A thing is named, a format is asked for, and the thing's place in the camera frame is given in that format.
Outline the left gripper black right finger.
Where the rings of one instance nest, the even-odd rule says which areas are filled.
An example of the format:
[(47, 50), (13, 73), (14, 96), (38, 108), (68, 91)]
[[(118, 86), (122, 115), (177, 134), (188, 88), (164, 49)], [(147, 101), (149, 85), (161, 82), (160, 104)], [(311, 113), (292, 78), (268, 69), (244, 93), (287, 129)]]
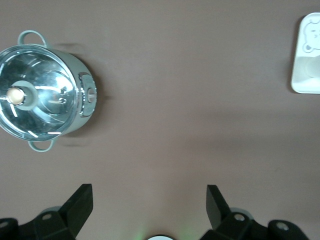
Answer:
[(267, 240), (268, 228), (244, 209), (229, 207), (217, 185), (206, 188), (206, 212), (211, 224), (202, 240)]

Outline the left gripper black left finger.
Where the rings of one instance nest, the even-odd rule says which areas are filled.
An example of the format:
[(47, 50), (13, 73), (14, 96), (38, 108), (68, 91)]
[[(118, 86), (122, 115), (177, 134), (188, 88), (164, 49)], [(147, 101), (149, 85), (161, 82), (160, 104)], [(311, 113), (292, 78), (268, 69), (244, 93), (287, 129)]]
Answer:
[(93, 211), (93, 188), (82, 184), (60, 207), (19, 226), (20, 240), (75, 240)]

